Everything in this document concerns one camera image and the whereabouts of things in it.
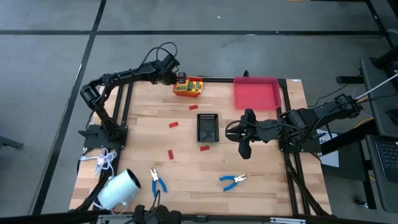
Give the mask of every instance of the wooden table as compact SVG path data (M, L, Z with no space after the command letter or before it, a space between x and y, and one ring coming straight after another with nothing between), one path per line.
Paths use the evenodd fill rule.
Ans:
M287 80L287 86L292 109L306 107L301 81ZM113 111L116 94L117 88L106 102L105 108L109 112ZM199 108L190 111L190 105L198 105ZM219 142L197 142L197 113L218 113ZM255 113L259 121L276 119L276 111ZM199 98L189 98L175 96L172 86L135 82L127 121L129 134L126 147L118 155L118 174L127 168L131 169L142 188L130 202L127 211L133 212L138 204L146 208L152 205L154 196L150 168L155 167L168 190L167 193L162 192L161 204L169 210L207 215L292 215L285 164L278 142L251 143L252 156L244 160L238 153L238 143L224 136L226 125L240 119L242 114L244 110L234 108L232 83L206 82ZM169 123L175 121L178 121L178 126L169 128ZM209 145L210 150L201 152L199 147L204 145ZM169 160L169 149L173 150L174 160ZM88 156L97 156L99 150L94 149ZM301 153L301 160L307 188L323 209L330 213L319 161L306 153ZM70 208L79 206L97 184L98 177L94 177L94 171L95 161L80 164ZM223 192L223 187L230 182L221 182L218 178L241 174L247 174L248 178L233 190ZM303 213L300 191L297 186L295 189L298 208Z

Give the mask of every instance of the pink tray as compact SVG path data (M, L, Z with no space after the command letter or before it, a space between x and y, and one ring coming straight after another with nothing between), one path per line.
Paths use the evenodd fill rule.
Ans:
M276 110L282 104L278 79L274 77L235 77L236 109Z

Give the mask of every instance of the red block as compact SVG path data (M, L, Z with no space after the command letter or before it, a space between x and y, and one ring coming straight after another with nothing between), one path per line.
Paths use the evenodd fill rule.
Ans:
M167 152L169 153L169 159L170 159L170 160L174 159L173 151L172 151L172 150L169 150L169 151L167 151Z
M202 152L202 151L209 150L209 149L210 149L210 146L202 146L200 148L200 151Z
M176 127L176 126L178 126L178 122L173 122L173 123L169 124L169 128Z
M198 109L198 105L189 106L189 109L190 109L190 110Z

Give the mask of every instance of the concrete floor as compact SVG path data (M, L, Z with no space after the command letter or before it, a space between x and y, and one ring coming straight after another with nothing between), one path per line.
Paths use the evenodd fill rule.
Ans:
M398 27L384 1L373 3L387 28ZM91 30L99 5L100 0L3 0L0 31ZM99 30L377 30L377 26L361 2L119 0L106 3ZM1 217L29 213L87 41L88 35L0 35L0 136L25 143L23 150L0 151ZM150 48L166 41L178 45L180 69L189 75L234 77L247 69L251 75L299 78L310 105L340 87L336 76L357 75L361 58L388 50L385 40L375 37L97 35L83 83L136 67ZM354 87L341 92L352 94ZM89 112L78 97L44 213L68 210L84 141L77 131L84 128ZM367 106L365 113L371 114ZM330 126L342 133L363 118ZM327 175L325 181L338 217L397 220L397 214L365 210L352 202L353 197L363 197L360 182Z

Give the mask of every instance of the pliers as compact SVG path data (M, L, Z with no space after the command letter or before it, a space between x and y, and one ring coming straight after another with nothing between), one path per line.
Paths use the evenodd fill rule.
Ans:
M164 191L164 192L167 192L166 185L164 184L162 178L157 177L157 173L156 173L155 168L151 168L151 169L150 169L150 174L151 174L152 177L154 178L153 181L152 181L152 192L154 193L154 197L156 197L156 180L159 181L160 185L161 185L162 188L163 188L163 191Z
M239 181L242 181L242 180L244 180L246 178L247 178L246 174L240 175L238 177L235 177L235 176L224 176L224 177L220 177L220 181L223 181L223 180L234 180L234 182L231 185L229 185L228 187L224 187L224 191L226 191L226 190L231 190L233 187L235 187L238 184Z

